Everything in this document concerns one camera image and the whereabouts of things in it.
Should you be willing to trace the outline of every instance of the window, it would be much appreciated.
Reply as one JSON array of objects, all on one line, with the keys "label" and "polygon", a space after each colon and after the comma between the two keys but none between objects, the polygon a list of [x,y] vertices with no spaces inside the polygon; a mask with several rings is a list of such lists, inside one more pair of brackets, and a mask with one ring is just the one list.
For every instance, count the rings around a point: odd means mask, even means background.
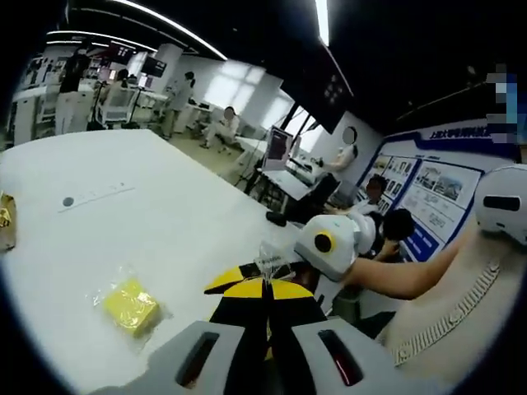
[{"label": "window", "polygon": [[204,99],[218,107],[231,105],[237,114],[245,109],[265,71],[245,63],[227,61],[212,79]]},{"label": "window", "polygon": [[284,91],[280,91],[263,117],[262,127],[269,129],[273,125],[280,126],[279,123],[287,116],[292,105],[293,99]]},{"label": "window", "polygon": [[308,116],[309,114],[302,107],[296,109],[295,114],[291,119],[291,122],[289,122],[289,124],[286,126],[286,132],[292,134],[293,136],[296,136],[296,134],[304,124],[305,118],[307,118]]}]

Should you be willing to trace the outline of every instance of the poster board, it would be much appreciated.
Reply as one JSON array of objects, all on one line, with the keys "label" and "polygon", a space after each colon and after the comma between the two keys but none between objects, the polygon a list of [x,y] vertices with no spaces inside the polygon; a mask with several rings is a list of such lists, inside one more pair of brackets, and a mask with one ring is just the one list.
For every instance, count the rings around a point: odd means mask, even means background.
[{"label": "poster board", "polygon": [[422,160],[396,208],[412,214],[415,232],[401,242],[411,261],[429,259],[456,235],[473,205],[483,171]]},{"label": "poster board", "polygon": [[366,186],[370,178],[381,175],[386,179],[387,186],[379,202],[379,212],[384,215],[394,207],[408,186],[412,174],[415,172],[417,159],[402,156],[378,156],[370,167],[367,176],[359,185],[357,202],[366,199]]},{"label": "poster board", "polygon": [[426,261],[464,226],[481,177],[514,163],[517,143],[503,141],[503,136],[493,135],[485,119],[388,136],[357,183],[356,201],[366,198],[373,174],[385,177],[388,186],[380,211],[406,208],[412,213],[416,230],[401,243],[401,254],[408,261]]}]

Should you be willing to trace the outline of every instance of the computer monitor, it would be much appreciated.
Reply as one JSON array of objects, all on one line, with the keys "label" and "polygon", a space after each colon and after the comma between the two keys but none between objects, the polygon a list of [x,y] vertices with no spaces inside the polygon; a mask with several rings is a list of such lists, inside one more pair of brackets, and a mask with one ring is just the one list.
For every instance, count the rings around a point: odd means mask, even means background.
[{"label": "computer monitor", "polygon": [[284,170],[291,151],[291,134],[273,126],[268,134],[268,145],[263,156],[262,170]]}]

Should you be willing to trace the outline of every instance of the monitor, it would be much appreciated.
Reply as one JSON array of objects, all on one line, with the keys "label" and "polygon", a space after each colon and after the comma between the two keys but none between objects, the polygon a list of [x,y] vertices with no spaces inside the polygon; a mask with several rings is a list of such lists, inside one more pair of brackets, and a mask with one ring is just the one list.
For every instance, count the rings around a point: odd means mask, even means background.
[{"label": "monitor", "polygon": [[166,63],[161,60],[147,56],[145,63],[142,65],[141,72],[153,77],[161,77],[166,69]]},{"label": "monitor", "polygon": [[133,49],[122,47],[117,44],[110,44],[107,50],[100,54],[106,62],[113,62],[127,65],[133,56]]},{"label": "monitor", "polygon": [[289,160],[293,136],[273,126],[268,134],[268,145],[263,156],[262,170],[284,170]]}]

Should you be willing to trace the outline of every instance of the white robot head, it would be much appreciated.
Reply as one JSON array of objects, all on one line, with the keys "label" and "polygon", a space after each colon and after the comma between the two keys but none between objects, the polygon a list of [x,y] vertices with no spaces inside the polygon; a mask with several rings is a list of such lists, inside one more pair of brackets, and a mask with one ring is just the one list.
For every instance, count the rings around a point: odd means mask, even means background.
[{"label": "white robot head", "polygon": [[479,227],[502,232],[527,246],[527,165],[508,165],[485,174],[474,194]]}]

